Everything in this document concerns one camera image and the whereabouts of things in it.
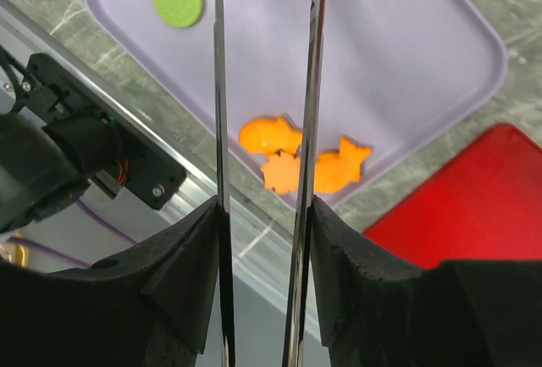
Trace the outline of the metal tongs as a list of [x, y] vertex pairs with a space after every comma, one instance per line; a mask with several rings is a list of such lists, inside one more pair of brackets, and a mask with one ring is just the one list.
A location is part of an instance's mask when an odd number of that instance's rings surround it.
[[[215, 125], [218, 192], [218, 271], [223, 366], [235, 365], [234, 286], [230, 222], [230, 171], [227, 135], [224, 0], [214, 0], [213, 26]], [[324, 47], [325, 0], [311, 0], [307, 84], [301, 140], [299, 192], [290, 261], [290, 279], [282, 364], [300, 366], [306, 319], [312, 201]]]

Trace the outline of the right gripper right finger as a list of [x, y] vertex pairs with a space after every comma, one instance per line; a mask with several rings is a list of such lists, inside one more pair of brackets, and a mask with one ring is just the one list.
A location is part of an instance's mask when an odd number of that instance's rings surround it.
[[311, 261], [333, 366], [538, 366], [541, 264], [446, 261], [425, 270], [312, 205]]

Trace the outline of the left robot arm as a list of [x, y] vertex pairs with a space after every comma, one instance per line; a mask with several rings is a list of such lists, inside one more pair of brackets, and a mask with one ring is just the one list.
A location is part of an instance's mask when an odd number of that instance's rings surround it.
[[76, 114], [41, 128], [1, 116], [1, 232], [44, 220], [78, 200], [97, 173], [119, 164], [114, 120]]

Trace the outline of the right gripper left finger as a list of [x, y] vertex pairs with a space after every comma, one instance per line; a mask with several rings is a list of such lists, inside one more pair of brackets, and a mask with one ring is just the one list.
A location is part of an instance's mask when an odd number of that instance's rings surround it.
[[218, 276], [218, 200], [87, 269], [1, 265], [4, 366], [192, 366]]

